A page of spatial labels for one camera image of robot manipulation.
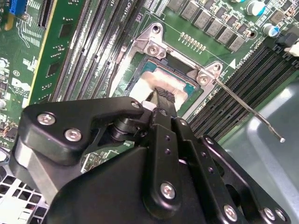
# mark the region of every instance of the silver screw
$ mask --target silver screw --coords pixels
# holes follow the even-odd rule
[[[187,123],[184,120],[181,120],[181,124],[187,126]]]
[[[139,106],[139,104],[137,102],[132,102],[132,106],[135,107],[135,108],[137,108],[137,109],[140,108],[140,106]]]
[[[173,199],[176,195],[174,188],[168,183],[162,183],[160,190],[163,196],[167,199]]]
[[[264,211],[264,213],[266,214],[266,216],[267,216],[270,220],[272,220],[272,221],[275,220],[275,216],[274,216],[273,212],[272,212],[270,209],[268,209],[268,208],[264,208],[263,211]]]
[[[224,212],[226,214],[226,216],[229,218],[229,220],[236,222],[238,217],[237,217],[237,213],[235,212],[235,210],[233,209],[232,206],[226,204],[223,207]]]
[[[209,143],[209,144],[211,144],[211,145],[213,145],[214,143],[213,143],[213,141],[210,139],[210,138],[206,138],[206,141]]]
[[[80,141],[82,138],[81,132],[76,129],[66,130],[64,136],[68,141]]]
[[[280,210],[275,209],[275,212],[283,221],[286,221],[285,216],[283,215],[283,213]]]
[[[37,121],[42,125],[53,125],[56,121],[55,117],[48,113],[42,113],[37,116]]]

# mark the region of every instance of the hole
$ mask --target hole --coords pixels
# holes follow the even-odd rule
[[[0,194],[6,194],[9,190],[9,186],[6,185],[0,185]]]
[[[19,195],[19,193],[20,193],[20,190],[19,190],[19,189],[15,190],[15,192],[14,192],[14,194],[13,194],[13,197],[17,197],[17,196]]]
[[[154,26],[153,27],[153,32],[155,33],[155,34],[158,34],[158,33],[160,33],[160,27],[159,26]]]
[[[167,148],[167,149],[165,150],[165,154],[170,155],[170,153],[171,153],[170,149]]]
[[[32,197],[30,198],[30,202],[37,204],[41,199],[41,196],[39,195],[32,195]]]
[[[24,187],[24,183],[23,182],[21,182],[20,184],[19,184],[19,188],[22,188],[22,187]]]
[[[42,207],[38,207],[36,209],[36,213],[34,215],[39,216],[39,217],[44,217],[44,215],[46,214],[46,209],[42,208]]]
[[[28,185],[26,185],[25,189],[26,189],[26,190],[31,190],[31,191],[34,190],[33,188],[29,187]]]
[[[12,185],[14,181],[15,181],[15,177],[13,177],[13,176],[7,176],[5,178],[5,180],[3,181],[3,183],[7,183],[9,185]]]
[[[19,196],[19,199],[27,201],[30,198],[30,196],[31,196],[30,192],[22,191],[22,193]]]
[[[213,174],[214,173],[214,170],[213,170],[213,168],[212,167],[209,167],[208,169],[207,169],[211,174]]]
[[[41,224],[42,220],[40,218],[33,217],[29,224]]]
[[[249,39],[254,39],[256,37],[256,31],[252,31],[249,35]]]
[[[30,209],[30,210],[34,210],[35,207],[36,206],[34,204],[27,204],[25,208]]]
[[[0,167],[0,182],[4,179],[6,174],[6,170],[3,167]]]
[[[240,197],[239,193],[236,191],[236,189],[232,185],[226,184],[225,186],[228,189],[228,192],[229,192],[230,196],[232,197],[235,206],[239,207],[241,205],[241,197]]]

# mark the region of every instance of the screw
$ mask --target screw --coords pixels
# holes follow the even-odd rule
[[[160,113],[161,113],[162,115],[164,115],[164,116],[167,116],[167,112],[166,112],[165,110],[163,110],[163,109],[160,109]]]
[[[68,141],[80,141],[82,138],[80,131],[76,129],[66,130],[64,136]]]
[[[272,221],[275,220],[275,216],[274,216],[273,212],[272,212],[270,209],[268,209],[268,208],[264,208],[263,211],[264,211],[264,213],[266,214],[266,216],[267,216],[270,220],[272,220]]]
[[[48,113],[42,113],[37,116],[37,121],[42,125],[53,125],[56,121],[55,117]]]
[[[199,77],[199,84],[205,85],[209,81],[208,77],[206,75],[200,75]]]
[[[181,124],[187,126],[187,123],[184,120],[181,120]]]
[[[237,221],[237,213],[235,212],[235,210],[233,209],[232,206],[226,204],[223,207],[224,212],[226,214],[226,216],[229,218],[229,220],[236,222]]]
[[[137,108],[137,109],[140,108],[139,103],[134,102],[134,101],[132,102],[132,106],[135,107],[135,108]]]
[[[275,209],[275,212],[283,221],[286,221],[285,216],[283,215],[283,213],[280,210]]]
[[[160,190],[162,195],[167,199],[173,199],[176,195],[174,188],[168,183],[162,183]]]
[[[206,141],[207,141],[209,144],[211,144],[211,145],[214,144],[213,141],[212,141],[210,138],[208,138],[208,137],[206,137]]]

